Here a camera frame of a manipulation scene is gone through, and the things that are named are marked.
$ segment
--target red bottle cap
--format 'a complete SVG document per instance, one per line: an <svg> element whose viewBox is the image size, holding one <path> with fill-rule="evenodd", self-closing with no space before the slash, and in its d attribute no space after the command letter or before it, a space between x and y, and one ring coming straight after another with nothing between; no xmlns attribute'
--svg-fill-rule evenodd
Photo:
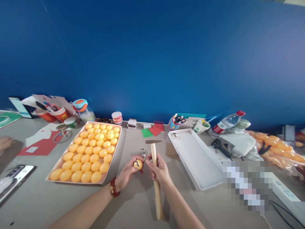
<svg viewBox="0 0 305 229"><path fill-rule="evenodd" d="M239 116L244 116L246 113L243 111L237 111L236 114Z"/></svg>

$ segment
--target green cutting mat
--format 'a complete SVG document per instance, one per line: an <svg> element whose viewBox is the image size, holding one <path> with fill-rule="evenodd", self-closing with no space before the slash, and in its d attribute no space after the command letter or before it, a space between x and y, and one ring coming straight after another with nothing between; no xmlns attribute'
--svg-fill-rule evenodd
<svg viewBox="0 0 305 229"><path fill-rule="evenodd" d="M10 113L10 112L5 112L3 114L0 114L0 122L3 121L5 118L1 118L2 116L8 116L10 119L2 124L0 124L0 128L5 127L6 125L17 121L18 119L22 118L20 114L16 113Z"/></svg>

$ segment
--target cup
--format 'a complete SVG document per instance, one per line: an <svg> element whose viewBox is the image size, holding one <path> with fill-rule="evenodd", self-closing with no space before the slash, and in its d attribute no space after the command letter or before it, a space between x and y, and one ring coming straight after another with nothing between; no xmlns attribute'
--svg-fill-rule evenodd
<svg viewBox="0 0 305 229"><path fill-rule="evenodd" d="M209 129L211 127L211 125L203 120L203 119L199 119L198 122L196 123L196 125L194 126L193 130L195 131L196 134L201 134L202 132L206 131L207 129Z"/></svg>
<svg viewBox="0 0 305 229"><path fill-rule="evenodd" d="M173 118L172 118L172 119L171 119L171 122L170 122L169 125L168 125L168 128L169 128L170 130L177 130L177 129L180 127L180 125L181 125L181 123L180 123L180 124L175 123L175 122L173 121Z"/></svg>
<svg viewBox="0 0 305 229"><path fill-rule="evenodd" d="M44 111L44 110L35 110L34 114L38 115L40 118L43 118L44 120L46 120L47 122L54 122L57 120L57 118L55 118L54 116L50 115L50 113L48 111Z"/></svg>
<svg viewBox="0 0 305 229"><path fill-rule="evenodd" d="M57 118L57 120L59 120L60 122L64 122L65 119L70 117L64 107L61 107L59 111L49 112L49 114Z"/></svg>

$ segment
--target white rectangular tray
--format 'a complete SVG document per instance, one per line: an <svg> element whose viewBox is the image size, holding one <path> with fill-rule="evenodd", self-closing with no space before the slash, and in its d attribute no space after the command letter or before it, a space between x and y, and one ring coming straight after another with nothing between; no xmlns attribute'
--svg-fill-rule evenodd
<svg viewBox="0 0 305 229"><path fill-rule="evenodd" d="M170 131L168 137L196 190L203 191L222 183L222 163L192 129Z"/></svg>

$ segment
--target bottle label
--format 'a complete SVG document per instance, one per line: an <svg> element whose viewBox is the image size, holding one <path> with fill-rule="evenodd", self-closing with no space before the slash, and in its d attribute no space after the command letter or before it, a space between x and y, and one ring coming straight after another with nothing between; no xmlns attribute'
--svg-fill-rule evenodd
<svg viewBox="0 0 305 229"><path fill-rule="evenodd" d="M213 127L213 130L217 134L221 134L225 129L228 129L229 127L223 124L222 121L220 121L216 126Z"/></svg>

